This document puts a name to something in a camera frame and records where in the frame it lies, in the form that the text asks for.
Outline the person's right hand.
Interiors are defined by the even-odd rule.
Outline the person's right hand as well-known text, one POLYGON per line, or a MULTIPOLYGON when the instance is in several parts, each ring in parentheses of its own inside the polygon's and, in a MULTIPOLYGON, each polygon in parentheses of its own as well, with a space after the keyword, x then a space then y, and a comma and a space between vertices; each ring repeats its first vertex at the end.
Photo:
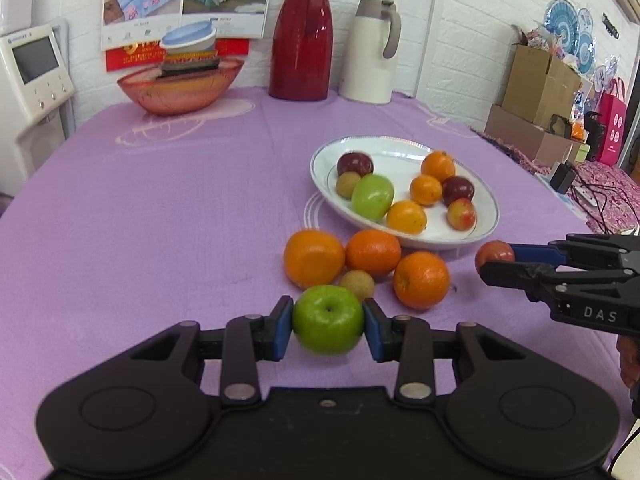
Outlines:
POLYGON ((635 418, 639 418, 639 341, 630 337, 619 336, 616 348, 620 354, 620 377, 629 388, 631 411, 635 418))

